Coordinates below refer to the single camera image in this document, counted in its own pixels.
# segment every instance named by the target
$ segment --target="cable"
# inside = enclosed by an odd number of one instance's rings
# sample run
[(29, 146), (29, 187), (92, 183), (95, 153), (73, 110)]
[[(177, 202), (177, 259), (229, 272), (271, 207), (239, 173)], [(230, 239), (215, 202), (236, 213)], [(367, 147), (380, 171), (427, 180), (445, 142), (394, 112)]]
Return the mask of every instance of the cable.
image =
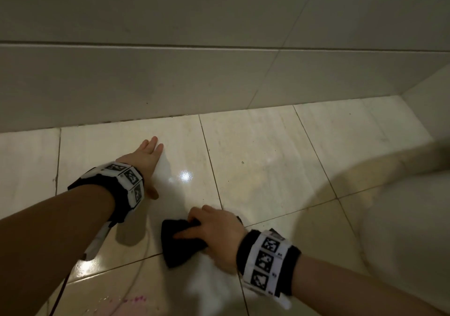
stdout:
[(64, 289), (66, 287), (67, 281), (69, 280), (69, 276), (70, 276), (70, 273), (64, 279), (63, 285), (62, 285), (62, 287), (61, 287), (61, 289), (59, 291), (58, 297), (56, 297), (56, 301), (53, 304), (53, 308), (52, 308), (52, 311), (50, 311), (49, 316), (53, 316), (53, 314), (54, 314), (54, 312), (56, 310), (56, 307), (58, 306), (59, 300), (61, 299), (61, 296), (63, 295), (63, 292), (64, 292)]

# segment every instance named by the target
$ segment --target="white tile floor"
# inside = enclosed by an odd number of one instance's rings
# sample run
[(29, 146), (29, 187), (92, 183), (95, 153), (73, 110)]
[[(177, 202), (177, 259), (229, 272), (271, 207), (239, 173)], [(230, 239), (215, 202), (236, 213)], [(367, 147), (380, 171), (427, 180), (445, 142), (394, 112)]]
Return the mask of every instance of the white tile floor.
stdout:
[[(65, 191), (153, 135), (165, 144), (155, 171), (160, 199), (115, 227), (95, 260), (76, 265), (57, 315), (278, 314), (202, 254), (167, 270), (161, 221), (222, 205), (248, 228), (273, 227), (303, 252), (366, 274), (356, 238), (364, 211), (384, 184), (439, 163), (400, 97), (5, 133), (0, 217), (54, 195), (56, 185)], [(315, 314), (300, 302), (290, 313)]]

